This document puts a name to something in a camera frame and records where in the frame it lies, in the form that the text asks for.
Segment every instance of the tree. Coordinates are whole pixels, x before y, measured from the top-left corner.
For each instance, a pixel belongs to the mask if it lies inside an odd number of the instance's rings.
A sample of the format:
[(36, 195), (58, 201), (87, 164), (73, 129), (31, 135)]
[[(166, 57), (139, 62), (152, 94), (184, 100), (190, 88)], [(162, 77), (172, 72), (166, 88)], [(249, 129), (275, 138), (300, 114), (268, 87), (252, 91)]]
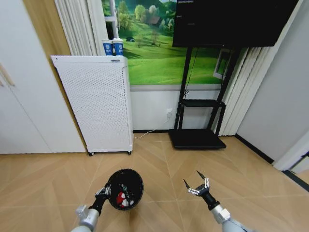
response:
[(120, 29), (130, 30), (132, 26), (130, 16), (128, 14), (120, 13), (119, 14), (119, 25), (120, 25)]
[(128, 14), (129, 13), (129, 9), (126, 5), (125, 1), (121, 1), (118, 5), (118, 12), (119, 13), (123, 13), (123, 14)]
[(154, 45), (154, 46), (156, 45), (156, 42), (158, 40), (158, 36), (159, 36), (159, 33), (156, 30), (153, 30), (153, 33), (151, 34), (151, 40), (152, 40), (151, 44), (152, 45)]
[(159, 28), (160, 28), (160, 30), (165, 30), (166, 26), (165, 26), (165, 20), (164, 19), (162, 19)]
[(138, 34), (136, 37), (136, 45), (137, 47), (141, 47), (144, 41), (144, 36), (142, 34)]
[(142, 5), (137, 5), (135, 7), (135, 11), (134, 11), (134, 14), (135, 14), (135, 18), (136, 20), (140, 20), (140, 17), (142, 15), (142, 13), (145, 11), (145, 7), (142, 6)]
[(141, 23), (147, 23), (149, 18), (150, 18), (150, 13), (149, 13), (149, 10), (146, 9), (146, 10), (143, 11), (143, 13), (140, 16), (140, 22)]
[(173, 18), (169, 20), (168, 28), (169, 30), (174, 30), (174, 19)]
[(159, 7), (156, 8), (155, 5), (151, 5), (149, 7), (149, 13), (153, 16), (158, 16), (159, 15)]

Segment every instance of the door handle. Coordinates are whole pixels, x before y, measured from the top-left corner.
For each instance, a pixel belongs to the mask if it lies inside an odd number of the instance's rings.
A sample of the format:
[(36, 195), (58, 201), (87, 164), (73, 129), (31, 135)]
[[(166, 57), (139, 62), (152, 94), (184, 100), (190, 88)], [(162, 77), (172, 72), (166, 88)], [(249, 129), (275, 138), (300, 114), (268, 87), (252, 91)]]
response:
[(9, 76), (9, 74), (7, 73), (7, 71), (5, 70), (5, 68), (2, 66), (2, 64), (0, 63), (0, 73), (3, 76), (3, 78), (6, 80), (6, 82), (11, 85), (11, 86), (15, 86), (14, 82), (12, 81), (11, 77)]

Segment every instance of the white door frame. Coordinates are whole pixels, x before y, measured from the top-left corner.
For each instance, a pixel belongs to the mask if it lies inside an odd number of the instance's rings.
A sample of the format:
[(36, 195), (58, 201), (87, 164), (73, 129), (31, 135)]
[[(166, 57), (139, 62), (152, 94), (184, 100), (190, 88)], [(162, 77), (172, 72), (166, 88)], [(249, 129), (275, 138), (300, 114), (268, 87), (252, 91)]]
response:
[(279, 160), (273, 163), (274, 167), (280, 171), (288, 170), (302, 155), (309, 151), (309, 131), (297, 141)]

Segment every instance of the television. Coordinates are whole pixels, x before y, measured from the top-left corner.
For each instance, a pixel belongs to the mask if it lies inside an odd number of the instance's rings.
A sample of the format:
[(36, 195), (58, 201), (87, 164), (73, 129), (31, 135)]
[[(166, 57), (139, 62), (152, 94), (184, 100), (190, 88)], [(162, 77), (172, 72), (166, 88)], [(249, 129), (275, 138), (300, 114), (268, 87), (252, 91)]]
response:
[(173, 46), (273, 46), (297, 2), (177, 0)]

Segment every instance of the shelf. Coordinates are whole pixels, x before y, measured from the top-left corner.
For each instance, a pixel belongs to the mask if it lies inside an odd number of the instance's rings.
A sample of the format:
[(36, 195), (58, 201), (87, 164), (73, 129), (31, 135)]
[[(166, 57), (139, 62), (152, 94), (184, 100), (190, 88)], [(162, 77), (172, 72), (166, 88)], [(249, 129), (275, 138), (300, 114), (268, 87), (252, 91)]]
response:
[(177, 149), (220, 149), (226, 145), (209, 129), (169, 130), (174, 148)]
[(183, 99), (181, 104), (186, 107), (214, 107), (217, 101), (212, 99)]

